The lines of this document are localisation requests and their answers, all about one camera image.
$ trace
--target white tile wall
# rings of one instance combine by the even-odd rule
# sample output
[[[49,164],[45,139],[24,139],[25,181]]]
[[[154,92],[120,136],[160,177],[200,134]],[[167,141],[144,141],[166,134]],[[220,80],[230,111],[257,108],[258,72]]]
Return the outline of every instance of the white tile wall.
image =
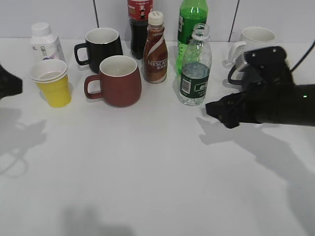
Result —
[[[0,0],[0,37],[30,37],[41,21],[60,38],[84,38],[96,28],[93,0]]]
[[[238,0],[207,0],[211,40],[229,39]],[[177,40],[182,0],[154,0],[154,10],[165,15],[165,38]],[[100,27],[119,31],[130,40],[127,0],[95,0]],[[305,42],[315,38],[315,0],[240,0],[231,41],[243,28],[262,26],[275,31],[280,42]],[[51,24],[61,38],[84,38],[96,28],[93,0],[0,0],[0,37],[30,37],[31,25]]]
[[[315,0],[240,0],[232,40],[248,26],[273,30],[279,42],[315,39]]]
[[[127,0],[95,0],[100,27],[111,27],[119,31],[121,38],[130,40]],[[154,10],[165,17],[165,39],[177,40],[179,8],[183,0],[154,0]],[[208,24],[211,40],[227,42],[235,14],[237,0],[207,0],[209,7]]]

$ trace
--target bottle cap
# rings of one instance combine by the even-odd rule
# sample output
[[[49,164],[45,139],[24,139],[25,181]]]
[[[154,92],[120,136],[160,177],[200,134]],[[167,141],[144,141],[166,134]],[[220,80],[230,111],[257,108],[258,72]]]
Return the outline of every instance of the bottle cap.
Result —
[[[31,32],[36,36],[45,36],[51,34],[50,25],[45,22],[39,22],[31,26]]]
[[[149,13],[149,24],[152,26],[160,26],[164,23],[164,15],[159,11]]]

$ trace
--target mug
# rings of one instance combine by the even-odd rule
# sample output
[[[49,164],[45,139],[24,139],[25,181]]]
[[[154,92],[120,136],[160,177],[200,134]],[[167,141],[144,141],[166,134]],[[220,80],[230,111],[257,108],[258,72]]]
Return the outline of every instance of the mug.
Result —
[[[245,28],[240,41],[233,44],[228,59],[224,60],[222,64],[225,68],[231,68],[243,52],[274,46],[275,39],[275,33],[270,29],[255,26]]]
[[[43,60],[34,65],[30,78],[43,92],[51,107],[64,107],[71,101],[68,85],[67,65],[58,59]]]
[[[89,93],[90,82],[100,81],[100,92]],[[136,103],[141,95],[141,77],[137,62],[126,56],[106,58],[99,65],[99,75],[85,79],[84,93],[89,99],[104,98],[115,107],[127,107]]]
[[[88,59],[80,61],[78,50],[87,48]],[[79,65],[89,64],[90,69],[98,74],[100,63],[111,56],[123,55],[122,43],[117,30],[97,28],[85,35],[85,43],[74,46],[74,56]]]

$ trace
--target plastic bottle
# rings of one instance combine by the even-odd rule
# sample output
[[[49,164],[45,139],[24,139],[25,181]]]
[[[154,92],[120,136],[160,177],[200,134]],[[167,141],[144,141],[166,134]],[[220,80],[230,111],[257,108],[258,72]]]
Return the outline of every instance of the plastic bottle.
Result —
[[[31,46],[35,62],[47,59],[65,61],[58,34],[51,31],[48,23],[39,22],[32,25],[31,32]]]
[[[205,99],[212,65],[209,38],[210,27],[208,25],[197,24],[194,27],[192,41],[183,58],[180,83],[180,100],[185,105],[197,106]]]
[[[191,40],[191,34],[196,24],[206,24],[208,5],[206,0],[184,0],[179,14],[178,23],[178,56],[176,67],[182,73],[182,61],[186,48]]]
[[[153,0],[128,0],[131,53],[136,59],[143,58],[143,51],[148,36],[148,15],[152,8]]]
[[[166,79],[168,52],[164,39],[164,16],[162,12],[149,14],[148,39],[144,49],[144,78],[158,84]]]

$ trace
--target stacked cups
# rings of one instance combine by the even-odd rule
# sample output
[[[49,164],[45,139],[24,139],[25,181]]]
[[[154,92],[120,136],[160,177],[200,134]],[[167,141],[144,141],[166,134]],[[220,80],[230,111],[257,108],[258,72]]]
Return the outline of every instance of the stacked cups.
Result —
[[[70,103],[71,93],[64,61],[40,61],[30,70],[30,78],[37,84],[51,107],[64,107]]]

